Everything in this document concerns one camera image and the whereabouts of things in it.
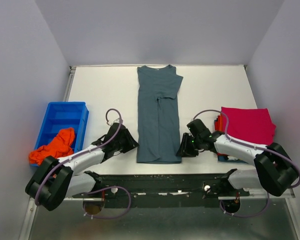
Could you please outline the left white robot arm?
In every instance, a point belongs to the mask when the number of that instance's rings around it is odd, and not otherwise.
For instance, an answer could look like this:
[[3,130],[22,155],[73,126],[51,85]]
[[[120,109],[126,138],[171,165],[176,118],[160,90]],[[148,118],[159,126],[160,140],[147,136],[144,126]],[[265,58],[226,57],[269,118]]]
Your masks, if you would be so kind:
[[47,156],[27,183],[25,193],[48,211],[56,209],[66,197],[81,193],[97,197],[101,191],[98,175],[88,168],[104,163],[115,153],[125,154],[138,147],[123,124],[113,123],[106,134],[81,151],[60,158]]

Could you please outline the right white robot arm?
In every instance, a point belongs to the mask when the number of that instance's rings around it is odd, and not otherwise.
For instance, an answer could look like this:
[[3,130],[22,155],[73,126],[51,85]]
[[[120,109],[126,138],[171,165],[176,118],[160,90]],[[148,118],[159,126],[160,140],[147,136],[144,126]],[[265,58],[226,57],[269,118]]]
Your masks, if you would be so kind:
[[221,131],[211,132],[200,119],[187,124],[188,133],[182,136],[176,152],[178,157],[194,158],[200,152],[210,151],[215,154],[235,157],[253,169],[232,169],[226,173],[220,183],[220,191],[231,196],[238,189],[264,189],[269,194],[280,197],[300,178],[300,171],[293,166],[281,145],[252,144],[227,136]]

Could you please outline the teal grey t-shirt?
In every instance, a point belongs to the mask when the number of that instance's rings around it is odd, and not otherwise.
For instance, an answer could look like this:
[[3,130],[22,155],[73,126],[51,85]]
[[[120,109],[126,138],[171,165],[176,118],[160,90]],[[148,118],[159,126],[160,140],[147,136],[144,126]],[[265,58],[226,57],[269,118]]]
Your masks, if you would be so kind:
[[173,65],[137,68],[139,164],[180,164],[178,92],[183,77]]

